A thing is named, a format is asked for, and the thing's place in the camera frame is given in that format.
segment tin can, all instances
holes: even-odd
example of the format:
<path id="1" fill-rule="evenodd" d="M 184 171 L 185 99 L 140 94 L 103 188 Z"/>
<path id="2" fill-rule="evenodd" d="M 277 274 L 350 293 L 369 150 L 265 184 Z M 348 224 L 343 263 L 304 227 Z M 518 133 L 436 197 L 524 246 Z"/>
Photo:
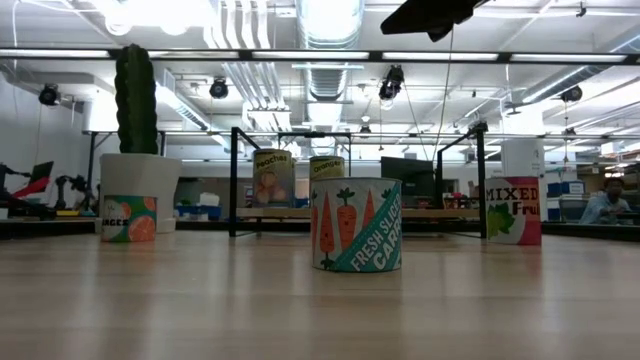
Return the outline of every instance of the tin can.
<path id="1" fill-rule="evenodd" d="M 312 183 L 311 247 L 315 268 L 383 272 L 402 264 L 401 182 L 327 178 Z"/>
<path id="2" fill-rule="evenodd" d="M 156 198 L 148 196 L 104 196 L 101 238 L 105 242 L 154 241 Z"/>
<path id="3" fill-rule="evenodd" d="M 295 200 L 291 152 L 278 149 L 253 153 L 253 206 L 291 207 Z"/>
<path id="4" fill-rule="evenodd" d="M 309 181 L 344 177 L 344 158 L 341 156 L 314 156 L 309 159 Z"/>
<path id="5" fill-rule="evenodd" d="M 541 245 L 540 191 L 537 177 L 502 177 L 485 181 L 489 242 Z"/>

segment green label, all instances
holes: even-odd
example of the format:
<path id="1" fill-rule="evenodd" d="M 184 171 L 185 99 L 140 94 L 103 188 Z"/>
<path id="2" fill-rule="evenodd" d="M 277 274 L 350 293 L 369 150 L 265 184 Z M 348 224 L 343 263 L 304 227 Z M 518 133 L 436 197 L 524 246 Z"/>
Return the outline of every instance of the green label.
<path id="1" fill-rule="evenodd" d="M 402 242 L 402 200 L 396 184 L 366 228 L 332 264 L 332 271 L 380 272 L 398 268 Z"/>
<path id="2" fill-rule="evenodd" d="M 156 236 L 156 198 L 105 195 L 102 241 L 153 241 Z"/>

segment cable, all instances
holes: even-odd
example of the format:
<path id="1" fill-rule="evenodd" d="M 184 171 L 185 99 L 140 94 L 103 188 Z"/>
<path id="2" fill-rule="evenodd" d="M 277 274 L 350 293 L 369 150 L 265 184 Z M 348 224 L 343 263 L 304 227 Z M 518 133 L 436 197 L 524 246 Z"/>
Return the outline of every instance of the cable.
<path id="1" fill-rule="evenodd" d="M 422 140 L 420 127 L 418 126 L 418 120 L 416 119 L 416 114 L 413 112 L 413 105 L 411 105 L 411 97 L 409 96 L 409 86 L 405 81 L 402 82 L 404 84 L 404 92 L 407 93 L 407 101 L 409 102 L 409 110 L 411 110 L 411 116 L 413 117 L 413 124 L 416 126 L 416 131 L 418 132 L 418 138 L 420 139 L 420 145 L 422 145 L 422 151 L 424 151 L 424 157 L 427 161 L 429 161 L 429 155 L 427 155 L 427 149 L 424 147 L 424 140 Z"/>
<path id="2" fill-rule="evenodd" d="M 451 52 L 453 51 L 453 37 L 455 35 L 455 28 L 451 30 L 451 43 L 449 44 L 449 62 L 447 63 L 447 78 L 444 84 L 444 98 L 442 99 L 442 113 L 440 115 L 440 127 L 438 128 L 438 135 L 436 136 L 436 146 L 433 148 L 432 159 L 436 158 L 436 152 L 440 145 L 440 133 L 442 132 L 442 126 L 444 125 L 444 111 L 447 107 L 447 95 L 449 95 L 449 75 L 451 74 Z"/>
<path id="3" fill-rule="evenodd" d="M 44 105 L 40 104 L 40 110 L 38 111 L 38 134 L 36 135 L 36 156 L 35 159 L 33 160 L 33 165 L 35 166 L 36 164 L 38 164 L 38 155 L 40 153 L 40 128 L 42 125 L 42 107 Z"/>

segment wooden surface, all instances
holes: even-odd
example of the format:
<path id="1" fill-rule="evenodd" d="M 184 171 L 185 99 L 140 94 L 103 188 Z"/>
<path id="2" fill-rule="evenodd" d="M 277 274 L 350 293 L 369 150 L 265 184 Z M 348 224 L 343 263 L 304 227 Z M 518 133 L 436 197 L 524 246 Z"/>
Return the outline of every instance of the wooden surface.
<path id="1" fill-rule="evenodd" d="M 404 242 L 403 269 L 312 269 L 307 235 L 0 243 L 3 359 L 638 359 L 640 246 Z"/>
<path id="2" fill-rule="evenodd" d="M 238 208 L 238 217 L 292 217 L 306 218 L 310 217 L 309 209 L 291 209 L 291 208 Z M 480 217 L 478 210 L 472 209 L 402 209 L 403 218 L 477 218 Z"/>

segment carrot illustration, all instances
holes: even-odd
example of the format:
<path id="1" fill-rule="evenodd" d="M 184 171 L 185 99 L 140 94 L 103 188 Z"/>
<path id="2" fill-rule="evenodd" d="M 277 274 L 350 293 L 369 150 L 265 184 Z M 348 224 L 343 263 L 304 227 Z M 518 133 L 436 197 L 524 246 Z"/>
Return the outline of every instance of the carrot illustration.
<path id="1" fill-rule="evenodd" d="M 344 205 L 338 207 L 338 229 L 340 230 L 340 245 L 342 251 L 345 251 L 351 243 L 356 232 L 357 212 L 353 205 L 347 203 L 347 199 L 353 197 L 356 193 L 350 192 L 349 188 L 340 190 L 337 195 L 344 201 Z"/>
<path id="2" fill-rule="evenodd" d="M 367 205 L 364 208 L 364 218 L 362 219 L 362 228 L 364 229 L 369 224 L 369 221 L 373 219 L 375 215 L 375 210 L 373 208 L 373 197 L 371 196 L 371 190 L 369 190 L 369 194 L 367 195 Z"/>
<path id="3" fill-rule="evenodd" d="M 315 200 L 318 197 L 315 190 L 311 194 L 311 256 L 312 259 L 316 255 L 316 235 L 318 232 L 318 207 L 315 206 Z"/>
<path id="4" fill-rule="evenodd" d="M 320 224 L 320 250 L 325 254 L 324 260 L 320 262 L 327 270 L 333 265 L 333 260 L 329 259 L 329 253 L 333 252 L 336 244 L 333 239 L 333 224 L 331 223 L 331 206 L 329 205 L 329 195 L 324 194 L 324 206 L 322 211 L 322 222 Z"/>

